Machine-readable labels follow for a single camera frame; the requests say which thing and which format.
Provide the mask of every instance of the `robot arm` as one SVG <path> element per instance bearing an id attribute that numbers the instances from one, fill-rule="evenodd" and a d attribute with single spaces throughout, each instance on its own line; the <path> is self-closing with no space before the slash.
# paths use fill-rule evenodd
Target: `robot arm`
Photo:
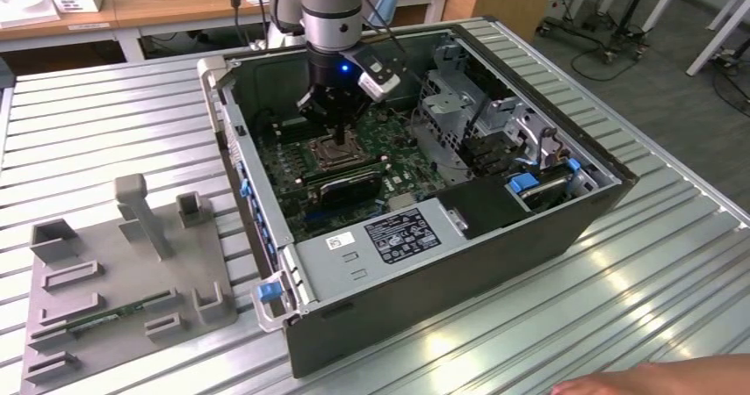
<path id="1" fill-rule="evenodd" d="M 370 3 L 392 17 L 398 0 L 272 0 L 272 17 L 283 32 L 307 37 L 310 89 L 298 107 L 302 115 L 332 130 L 343 143 L 372 101 L 382 101 L 400 83 L 390 61 L 360 42 L 362 22 L 380 25 Z"/>

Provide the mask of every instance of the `metal case frame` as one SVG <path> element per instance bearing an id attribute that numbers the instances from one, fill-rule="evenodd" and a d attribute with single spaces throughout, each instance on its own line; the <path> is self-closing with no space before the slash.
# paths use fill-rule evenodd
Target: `metal case frame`
<path id="1" fill-rule="evenodd" d="M 271 185 L 247 132 L 246 120 L 231 91 L 235 78 L 230 72 L 216 84 L 224 106 L 224 132 L 219 134 L 219 141 L 224 141 L 224 135 L 230 161 L 235 166 L 230 169 L 230 175 L 236 173 L 239 178 L 234 180 L 234 186 L 238 187 L 243 180 L 252 185 L 252 195 L 246 195 L 246 202 L 239 205 L 242 210 L 246 210 L 246 217 L 252 215 L 256 218 L 256 226 L 258 213 L 262 214 L 260 221 L 270 224 L 268 231 L 280 260 L 276 268 L 286 270 L 288 290 L 296 298 L 292 303 L 286 303 L 287 308 L 296 309 L 292 314 L 284 306 L 272 306 L 275 312 L 287 311 L 287 314 L 274 319 L 274 323 L 264 323 L 271 318 L 258 304 L 254 294 L 255 309 L 260 323 L 266 324 L 268 330 L 275 327 L 284 328 L 296 377 L 306 376 L 326 364 L 388 338 L 435 313 L 488 291 L 503 281 L 560 255 L 591 222 L 618 203 L 638 181 L 627 167 L 462 26 L 438 25 L 418 30 L 439 31 L 451 31 L 459 37 L 472 55 L 499 74 L 508 87 L 544 113 L 559 129 L 575 139 L 619 183 L 598 190 L 595 195 L 577 199 L 575 203 L 559 206 L 527 221 L 472 239 L 464 248 L 446 253 L 431 262 L 424 262 L 395 279 L 375 283 L 364 291 L 334 300 L 316 301 L 312 288 L 304 284 L 304 270 L 299 267 L 302 263 L 291 244 L 294 239 L 284 218 L 280 217 Z M 290 48 L 266 52 L 260 56 L 300 51 L 300 48 Z M 234 61 L 228 61 L 227 65 L 238 66 Z M 255 259 L 259 263 L 268 262 L 256 251 L 267 246 L 267 242 L 262 241 L 260 233 L 250 231 Z M 262 273 L 270 270 L 263 264 L 258 266 Z"/>

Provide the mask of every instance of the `barcode sticker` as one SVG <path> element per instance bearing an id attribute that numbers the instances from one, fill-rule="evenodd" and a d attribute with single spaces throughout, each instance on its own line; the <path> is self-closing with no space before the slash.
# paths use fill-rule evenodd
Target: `barcode sticker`
<path id="1" fill-rule="evenodd" d="M 68 26 L 68 29 L 71 31 L 83 31 L 87 29 L 101 29 L 101 28 L 109 28 L 109 22 L 101 22 L 100 24 L 80 24 L 80 25 Z"/>
<path id="2" fill-rule="evenodd" d="M 352 244 L 352 242 L 354 234 L 351 234 L 350 232 L 334 235 L 332 237 L 326 239 L 326 244 L 328 245 L 330 250 L 343 248 L 346 245 Z"/>

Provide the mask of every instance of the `wheel caster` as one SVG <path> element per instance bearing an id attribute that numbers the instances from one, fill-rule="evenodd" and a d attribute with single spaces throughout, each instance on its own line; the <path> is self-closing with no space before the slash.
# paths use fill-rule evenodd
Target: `wheel caster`
<path id="1" fill-rule="evenodd" d="M 635 50 L 635 61 L 639 61 L 643 58 L 643 55 L 646 54 L 646 50 L 649 50 L 647 46 L 638 47 L 638 49 Z"/>
<path id="2" fill-rule="evenodd" d="M 618 58 L 617 53 L 611 52 L 611 51 L 605 51 L 605 64 L 613 64 L 614 63 L 614 59 Z"/>
<path id="3" fill-rule="evenodd" d="M 582 28 L 589 32 L 597 32 L 597 25 L 590 24 L 589 22 L 582 23 Z"/>

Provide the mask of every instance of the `warning label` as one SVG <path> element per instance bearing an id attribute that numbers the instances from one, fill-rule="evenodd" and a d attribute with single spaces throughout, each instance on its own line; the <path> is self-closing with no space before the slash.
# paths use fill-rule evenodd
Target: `warning label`
<path id="1" fill-rule="evenodd" d="M 416 208 L 368 224 L 364 230 L 386 263 L 403 261 L 440 244 Z"/>

